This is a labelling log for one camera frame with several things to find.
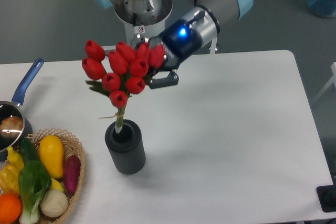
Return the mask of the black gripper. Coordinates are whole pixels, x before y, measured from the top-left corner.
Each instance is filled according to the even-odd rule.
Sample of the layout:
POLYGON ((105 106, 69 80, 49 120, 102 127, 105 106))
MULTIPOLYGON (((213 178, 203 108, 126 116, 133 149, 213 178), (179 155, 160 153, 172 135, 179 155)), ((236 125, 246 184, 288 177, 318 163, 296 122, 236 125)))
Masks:
POLYGON ((179 82, 179 77, 174 69, 191 56, 196 50, 201 48, 202 38, 194 28, 196 19, 190 21, 179 19, 171 26, 163 30, 159 35, 150 39, 145 34, 135 34, 130 46, 136 50, 142 43, 149 42, 150 48, 162 45, 165 49, 166 59, 158 67, 158 71, 170 71, 166 77, 151 79, 150 89, 165 88, 175 86, 179 82))

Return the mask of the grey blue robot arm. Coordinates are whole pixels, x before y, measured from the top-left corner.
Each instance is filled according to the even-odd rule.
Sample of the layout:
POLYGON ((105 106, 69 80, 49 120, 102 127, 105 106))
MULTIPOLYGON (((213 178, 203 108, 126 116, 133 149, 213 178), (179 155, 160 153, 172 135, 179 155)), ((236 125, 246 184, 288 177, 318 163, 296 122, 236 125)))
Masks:
POLYGON ((254 0, 188 0, 193 8, 167 26, 172 0, 94 1, 102 8, 114 8, 124 23, 130 46, 138 47, 143 42, 150 47, 164 46, 166 54, 159 71, 168 72, 168 76, 155 79, 156 71, 150 71, 146 83, 152 89, 176 85, 179 65, 204 46, 215 46, 220 30, 241 19, 254 3, 254 0))

